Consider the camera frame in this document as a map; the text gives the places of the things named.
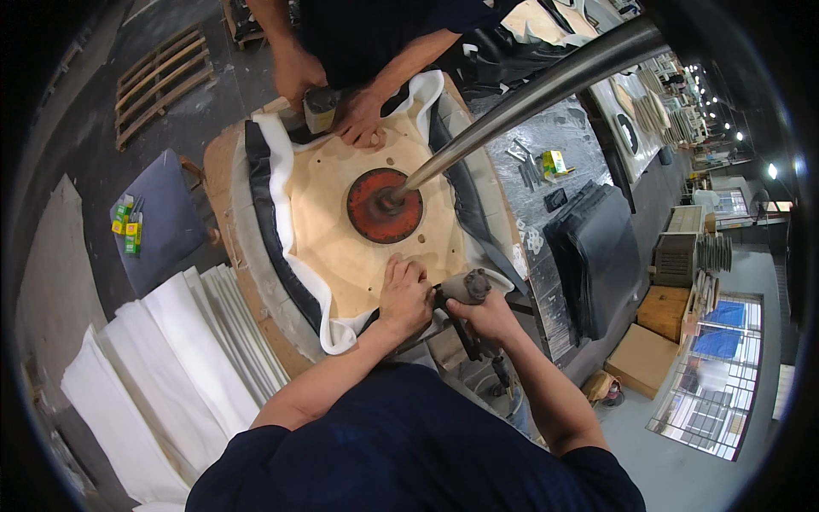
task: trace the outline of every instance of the stack of foam sheets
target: stack of foam sheets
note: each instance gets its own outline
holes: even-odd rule
[[[129,496],[182,507],[288,380],[221,265],[180,272],[99,333],[89,326],[61,388]]]
[[[640,253],[628,202],[618,188],[589,182],[544,235],[558,267],[573,341],[605,337],[639,285]]]

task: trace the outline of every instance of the forearm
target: forearm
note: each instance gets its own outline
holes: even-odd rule
[[[367,89],[386,101],[407,80],[426,65],[432,64],[459,37],[460,34],[441,29],[412,40],[401,53],[384,66]]]
[[[274,58],[278,52],[287,51],[293,45],[298,45],[290,25],[287,0],[247,0],[247,7],[265,32]]]
[[[396,335],[378,321],[358,338],[349,351],[327,356],[294,378],[262,407],[251,428],[280,425],[295,430],[324,416],[346,392],[361,382],[387,354]]]
[[[503,343],[532,408],[532,418],[557,456],[580,446],[608,450],[594,411],[580,389],[519,329]]]

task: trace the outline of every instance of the chrome pole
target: chrome pole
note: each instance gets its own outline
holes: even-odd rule
[[[435,153],[389,200],[400,203],[410,190],[449,169],[460,159],[538,112],[629,66],[667,52],[663,36],[648,16],[638,16],[578,48],[537,80],[512,93]]]

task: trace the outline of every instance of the red metal plate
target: red metal plate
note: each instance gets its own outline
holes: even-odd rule
[[[352,184],[347,194],[347,215],[361,236],[376,243],[396,243],[409,237],[421,224],[423,200],[413,190],[403,204],[388,211],[379,205],[379,197],[401,186],[407,177],[398,170],[380,167],[365,172]]]

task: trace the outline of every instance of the navy blue t-shirt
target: navy blue t-shirt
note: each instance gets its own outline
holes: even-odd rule
[[[496,27],[521,0],[301,0],[301,41],[330,87],[369,82],[413,39]]]
[[[554,457],[431,369],[392,365],[293,432],[238,434],[186,510],[642,511],[645,503],[608,451]]]

